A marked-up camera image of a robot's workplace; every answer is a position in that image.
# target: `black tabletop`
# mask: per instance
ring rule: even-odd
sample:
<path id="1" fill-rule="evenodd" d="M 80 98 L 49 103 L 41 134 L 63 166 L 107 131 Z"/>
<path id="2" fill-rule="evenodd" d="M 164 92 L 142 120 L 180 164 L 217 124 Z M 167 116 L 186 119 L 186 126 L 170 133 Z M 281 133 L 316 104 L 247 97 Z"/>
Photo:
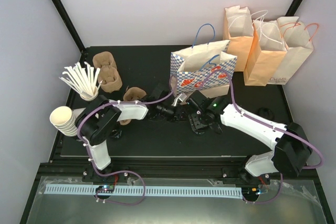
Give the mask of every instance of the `black tabletop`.
<path id="1" fill-rule="evenodd" d="M 109 99 L 122 100 L 127 86 L 139 87 L 151 93 L 159 82 L 168 83 L 170 52 L 186 47 L 188 46 L 90 47 L 86 61 L 92 64 L 93 56 L 103 51 L 113 54 L 123 86 L 113 93 L 102 90 L 99 93 Z M 282 86 L 245 86 L 243 73 L 240 72 L 234 73 L 233 84 L 239 106 L 252 113 L 257 113 L 260 108 L 269 108 L 275 115 L 274 121 L 286 124 L 291 121 Z M 71 108 L 84 108 L 87 105 L 76 94 Z M 87 156 L 81 142 L 71 137 L 62 137 L 61 156 Z M 121 139 L 108 141 L 108 150 L 113 157 L 223 157 L 261 154 L 269 151 L 269 148 L 230 127 L 223 126 L 221 135 L 211 130 L 204 135 L 196 135 L 188 122 L 132 120 L 122 127 Z"/>

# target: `gray wall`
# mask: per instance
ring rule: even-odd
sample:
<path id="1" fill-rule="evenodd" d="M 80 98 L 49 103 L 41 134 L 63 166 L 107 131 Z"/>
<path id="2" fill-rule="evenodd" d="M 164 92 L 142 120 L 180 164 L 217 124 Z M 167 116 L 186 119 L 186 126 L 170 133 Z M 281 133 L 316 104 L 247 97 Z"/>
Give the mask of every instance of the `gray wall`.
<path id="1" fill-rule="evenodd" d="M 51 0 L 0 0 L 0 222 L 19 223 L 56 129 L 50 112 L 64 105 L 58 79 L 79 51 Z"/>
<path id="2" fill-rule="evenodd" d="M 223 37 L 224 7 L 267 9 L 267 18 L 286 13 L 292 0 L 62 0 L 84 45 L 188 45 L 204 23 Z M 205 28 L 198 42 L 207 42 Z"/>
<path id="3" fill-rule="evenodd" d="M 336 219 L 336 2 L 304 0 L 296 15 L 309 23 L 319 23 L 313 39 L 314 52 L 285 86 L 294 117 L 304 127 L 308 139 L 325 156 L 318 169 L 333 217 Z M 311 159 L 317 163 L 318 157 Z"/>

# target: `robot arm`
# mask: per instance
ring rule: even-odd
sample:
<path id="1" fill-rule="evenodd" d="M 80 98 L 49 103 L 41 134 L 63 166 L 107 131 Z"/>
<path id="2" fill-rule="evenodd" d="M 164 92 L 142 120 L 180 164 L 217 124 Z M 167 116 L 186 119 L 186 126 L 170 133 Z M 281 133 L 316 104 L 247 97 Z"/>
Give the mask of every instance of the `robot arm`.
<path id="1" fill-rule="evenodd" d="M 197 110 L 197 113 L 191 115 L 190 119 L 192 127 L 197 125 L 198 132 L 201 128 L 210 127 L 220 133 L 218 125 L 223 124 L 252 136 L 270 148 L 270 152 L 253 155 L 245 163 L 245 171 L 254 177 L 274 172 L 281 172 L 288 177 L 297 177 L 312 153 L 308 146 L 293 137 L 274 130 L 276 127 L 307 139 L 302 127 L 298 124 L 276 123 L 238 107 L 241 110 L 240 113 L 224 97 L 208 99 L 199 91 L 193 92 L 187 99 L 187 103 Z M 251 120 L 244 114 L 267 125 L 272 125 L 274 128 Z"/>
<path id="2" fill-rule="evenodd" d="M 179 110 L 178 107 L 174 107 L 176 106 L 175 101 L 169 108 L 160 104 L 157 105 L 155 109 L 164 112 L 169 115 L 170 118 L 176 117 L 176 114 L 180 116 L 181 110 Z M 98 96 L 78 116 L 76 126 L 78 127 L 81 121 L 90 112 L 108 102 L 109 100 L 104 96 Z M 245 117 L 243 114 L 248 114 L 264 123 L 307 139 L 298 124 L 291 123 L 285 125 L 272 122 L 241 108 L 242 113 L 239 113 L 224 97 L 208 99 L 199 91 L 193 92 L 186 102 L 194 111 L 194 113 L 188 116 L 195 133 L 202 134 L 203 129 L 210 127 L 216 133 L 220 134 L 222 131 L 220 124 L 223 124 L 243 131 L 270 148 L 270 152 L 253 155 L 245 163 L 245 171 L 254 177 L 274 172 L 281 172 L 289 177 L 297 177 L 312 152 L 309 147 L 296 139 L 281 132 L 274 131 L 269 127 Z M 106 139 L 111 133 L 112 135 L 117 134 L 114 133 L 118 132 L 119 123 L 117 122 L 126 119 L 142 120 L 149 114 L 148 112 L 149 109 L 145 105 L 117 104 L 115 106 L 106 107 L 98 113 L 96 117 L 91 117 L 86 121 L 81 129 L 81 134 L 89 141 L 89 148 L 98 169 L 103 170 L 111 163 Z"/>

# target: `clear plastic panel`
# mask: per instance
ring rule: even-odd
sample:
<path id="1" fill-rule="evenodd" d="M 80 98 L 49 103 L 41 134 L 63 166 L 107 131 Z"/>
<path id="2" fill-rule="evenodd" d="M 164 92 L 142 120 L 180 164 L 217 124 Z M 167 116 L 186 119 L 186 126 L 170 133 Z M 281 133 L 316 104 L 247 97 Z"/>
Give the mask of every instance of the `clear plastic panel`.
<path id="1" fill-rule="evenodd" d="M 227 186 L 206 179 L 145 179 L 151 186 Z M 125 207 L 96 202 L 93 196 L 46 195 L 46 184 L 90 184 L 80 178 L 44 177 L 41 179 L 28 223 L 326 223 L 313 181 L 286 180 L 280 197 L 266 205 L 246 204 L 239 199 L 148 197 L 141 204 Z M 140 185 L 129 179 L 129 185 Z M 258 201 L 273 197 L 279 182 L 272 180 L 269 193 Z M 135 202 L 136 197 L 114 196 L 114 200 Z"/>

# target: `blue bag handle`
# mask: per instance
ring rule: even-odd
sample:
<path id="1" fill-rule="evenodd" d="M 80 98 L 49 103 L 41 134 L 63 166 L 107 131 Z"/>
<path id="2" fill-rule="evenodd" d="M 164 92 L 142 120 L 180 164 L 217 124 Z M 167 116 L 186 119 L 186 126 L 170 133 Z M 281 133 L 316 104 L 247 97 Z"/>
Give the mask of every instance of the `blue bag handle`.
<path id="1" fill-rule="evenodd" d="M 206 23 L 206 24 L 202 25 L 202 26 L 198 29 L 197 34 L 196 34 L 196 37 L 195 37 L 195 40 L 194 40 L 194 43 L 193 43 L 193 45 L 191 46 L 191 48 L 194 48 L 194 45 L 196 44 L 196 41 L 197 41 L 198 33 L 200 32 L 200 29 L 201 29 L 203 26 L 211 26 L 211 27 L 212 27 L 212 30 L 214 31 L 214 37 L 213 37 L 211 40 L 209 40 L 208 44 L 209 44 L 211 41 L 213 41 L 213 40 L 215 39 L 216 32 L 215 32 L 215 28 L 214 28 L 214 26 L 211 25 L 211 24 L 209 24 L 209 23 Z"/>
<path id="2" fill-rule="evenodd" d="M 218 57 L 219 55 L 215 55 L 214 57 L 212 57 L 210 60 L 208 60 L 206 63 L 204 63 L 204 65 L 203 66 L 201 66 L 201 68 L 200 68 L 200 70 L 202 70 L 208 63 L 210 64 L 210 65 L 215 65 L 215 67 L 217 66 L 217 64 L 215 64 L 215 63 L 212 63 L 212 61 L 214 60 L 214 59 L 216 59 L 217 57 Z"/>

